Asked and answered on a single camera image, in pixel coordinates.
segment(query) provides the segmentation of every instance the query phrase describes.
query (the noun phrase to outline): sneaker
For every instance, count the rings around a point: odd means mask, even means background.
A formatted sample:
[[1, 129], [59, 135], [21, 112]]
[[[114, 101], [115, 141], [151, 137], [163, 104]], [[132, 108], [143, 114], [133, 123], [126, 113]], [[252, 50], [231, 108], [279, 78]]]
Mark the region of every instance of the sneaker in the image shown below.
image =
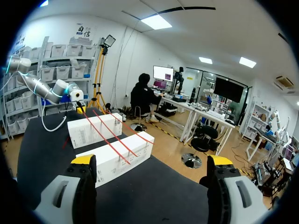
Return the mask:
[[150, 122], [159, 122], [159, 120], [155, 116], [150, 117], [149, 121]]

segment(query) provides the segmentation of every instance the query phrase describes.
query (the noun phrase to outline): television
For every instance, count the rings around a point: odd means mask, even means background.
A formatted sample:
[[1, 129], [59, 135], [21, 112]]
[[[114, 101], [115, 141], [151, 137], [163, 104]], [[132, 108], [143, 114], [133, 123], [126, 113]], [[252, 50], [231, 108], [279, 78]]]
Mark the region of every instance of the television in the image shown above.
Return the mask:
[[172, 82], [173, 69], [167, 67], [154, 66], [154, 78]]
[[239, 103], [244, 87], [222, 78], [216, 78], [214, 93]]

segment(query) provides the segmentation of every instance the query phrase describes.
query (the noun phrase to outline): black monitor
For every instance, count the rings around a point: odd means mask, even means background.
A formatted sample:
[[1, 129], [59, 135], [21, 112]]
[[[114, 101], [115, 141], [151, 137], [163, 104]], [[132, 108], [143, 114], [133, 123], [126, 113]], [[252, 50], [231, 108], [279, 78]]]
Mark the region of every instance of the black monitor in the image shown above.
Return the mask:
[[216, 78], [214, 93], [239, 103], [243, 94], [243, 86], [222, 78]]

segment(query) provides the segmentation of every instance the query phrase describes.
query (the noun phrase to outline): ceiling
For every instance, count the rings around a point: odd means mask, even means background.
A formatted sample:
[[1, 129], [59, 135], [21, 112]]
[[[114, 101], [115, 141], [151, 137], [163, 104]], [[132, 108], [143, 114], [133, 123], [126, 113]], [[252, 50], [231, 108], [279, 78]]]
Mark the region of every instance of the ceiling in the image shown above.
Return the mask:
[[[269, 83], [280, 75], [299, 86], [298, 68], [282, 31], [254, 1], [237, 0], [49, 0], [30, 20], [56, 14], [88, 14], [135, 28], [155, 39], [187, 66], [204, 66], [243, 80], [259, 77]], [[138, 19], [176, 7], [214, 7], [163, 13], [172, 28], [153, 30]], [[213, 64], [201, 63], [199, 56]], [[239, 64], [243, 56], [257, 62], [253, 69]]]

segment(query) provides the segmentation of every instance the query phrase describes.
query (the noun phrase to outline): red tape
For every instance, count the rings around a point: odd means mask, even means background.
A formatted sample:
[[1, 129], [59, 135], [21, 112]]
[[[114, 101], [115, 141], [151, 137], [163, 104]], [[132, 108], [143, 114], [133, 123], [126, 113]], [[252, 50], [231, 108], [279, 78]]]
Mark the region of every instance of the red tape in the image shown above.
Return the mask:
[[126, 159], [125, 157], [123, 157], [111, 144], [109, 141], [107, 141], [104, 136], [98, 131], [98, 129], [93, 125], [93, 123], [90, 121], [90, 119], [88, 118], [88, 116], [83, 113], [84, 116], [87, 118], [87, 120], [89, 121], [89, 123], [93, 126], [93, 128], [97, 131], [97, 133], [104, 139], [104, 141], [124, 160], [126, 161], [127, 164], [131, 165]]
[[121, 122], [125, 127], [127, 127], [131, 132], [133, 132], [134, 134], [136, 134], [137, 136], [139, 136], [140, 138], [142, 138], [143, 140], [151, 143], [154, 145], [153, 142], [146, 140], [144, 137], [140, 136], [136, 131], [134, 131], [132, 128], [130, 128], [128, 125], [126, 125], [125, 123], [123, 123], [121, 120], [119, 120], [116, 116], [114, 116], [112, 113], [110, 113], [109, 111], [107, 111], [110, 115], [112, 115], [115, 119], [117, 119], [119, 122]]
[[98, 116], [98, 114], [93, 110], [94, 114], [97, 115], [97, 117], [100, 119], [103, 125], [111, 132], [111, 134], [129, 151], [131, 152], [134, 156], [138, 157], [129, 147], [127, 147], [114, 133], [113, 131], [110, 130], [110, 128], [102, 121], [102, 119]]

